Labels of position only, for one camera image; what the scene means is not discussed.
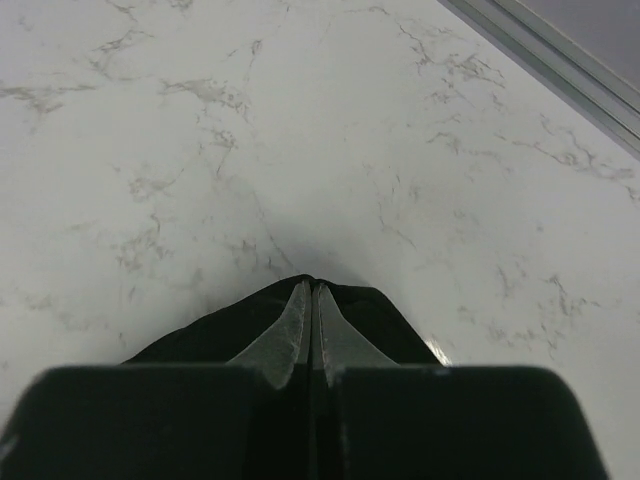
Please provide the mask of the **black t-shirt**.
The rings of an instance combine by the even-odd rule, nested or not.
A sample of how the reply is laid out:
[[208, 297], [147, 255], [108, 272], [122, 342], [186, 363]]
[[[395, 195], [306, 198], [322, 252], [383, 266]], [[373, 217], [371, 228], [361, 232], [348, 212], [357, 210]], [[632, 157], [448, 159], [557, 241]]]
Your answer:
[[133, 363], [218, 363], [244, 350], [281, 315], [296, 285], [307, 281], [330, 290], [344, 318], [398, 364], [437, 364], [395, 305], [373, 287], [349, 286], [297, 275], [279, 280], [152, 342], [128, 360]]

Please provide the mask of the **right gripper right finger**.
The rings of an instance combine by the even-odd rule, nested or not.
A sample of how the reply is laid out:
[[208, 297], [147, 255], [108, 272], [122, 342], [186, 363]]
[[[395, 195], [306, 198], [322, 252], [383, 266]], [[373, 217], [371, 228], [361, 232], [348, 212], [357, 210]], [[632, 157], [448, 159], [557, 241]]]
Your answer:
[[323, 372], [329, 388], [347, 369], [399, 367], [344, 318], [325, 284], [314, 289], [312, 301], [313, 369]]

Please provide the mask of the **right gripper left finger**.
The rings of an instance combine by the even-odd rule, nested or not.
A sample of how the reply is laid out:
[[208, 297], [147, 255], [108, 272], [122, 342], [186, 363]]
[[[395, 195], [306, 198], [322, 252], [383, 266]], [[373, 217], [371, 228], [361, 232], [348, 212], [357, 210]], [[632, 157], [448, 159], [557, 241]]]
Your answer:
[[283, 389], [298, 361], [306, 362], [310, 297], [309, 282], [297, 284], [276, 321], [227, 365], [253, 369], [271, 388]]

